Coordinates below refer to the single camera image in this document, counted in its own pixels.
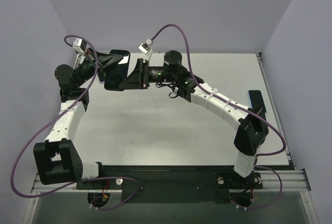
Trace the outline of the black phone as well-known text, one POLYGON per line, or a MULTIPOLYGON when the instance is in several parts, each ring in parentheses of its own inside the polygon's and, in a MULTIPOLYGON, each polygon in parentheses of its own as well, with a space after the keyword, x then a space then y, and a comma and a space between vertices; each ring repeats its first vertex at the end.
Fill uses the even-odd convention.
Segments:
POLYGON ((111 50, 109 54, 121 55, 123 58, 117 64, 110 67, 110 70, 106 72, 104 88, 109 91, 123 91, 119 88, 119 85, 127 78, 130 52, 128 50, 111 50))

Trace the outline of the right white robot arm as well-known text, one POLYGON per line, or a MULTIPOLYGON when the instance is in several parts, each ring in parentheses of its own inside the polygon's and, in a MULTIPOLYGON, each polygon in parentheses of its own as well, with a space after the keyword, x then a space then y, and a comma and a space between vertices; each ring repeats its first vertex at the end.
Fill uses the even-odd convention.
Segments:
POLYGON ((133 72, 119 87, 121 90, 147 89, 150 83, 170 87, 176 96, 204 107, 236 130, 234 146, 238 155, 231 179, 237 187, 248 184, 258 151, 269 133, 264 110, 241 105, 211 88, 201 78, 191 76, 182 65, 182 55, 175 50, 165 53, 162 66, 150 66, 148 60, 138 59, 133 72))

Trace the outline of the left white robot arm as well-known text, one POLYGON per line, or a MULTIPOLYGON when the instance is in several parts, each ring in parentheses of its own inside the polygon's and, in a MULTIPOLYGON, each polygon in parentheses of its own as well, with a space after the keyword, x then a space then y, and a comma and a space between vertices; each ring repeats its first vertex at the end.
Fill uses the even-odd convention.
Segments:
POLYGON ((89 104, 89 93, 82 85, 94 75, 93 62, 92 49, 88 48, 86 58, 76 68, 61 64, 54 72, 60 86, 60 117, 45 140, 33 148, 40 181, 44 185, 87 179, 97 189, 106 184, 107 176, 100 171, 101 163, 84 162, 73 143, 89 104))

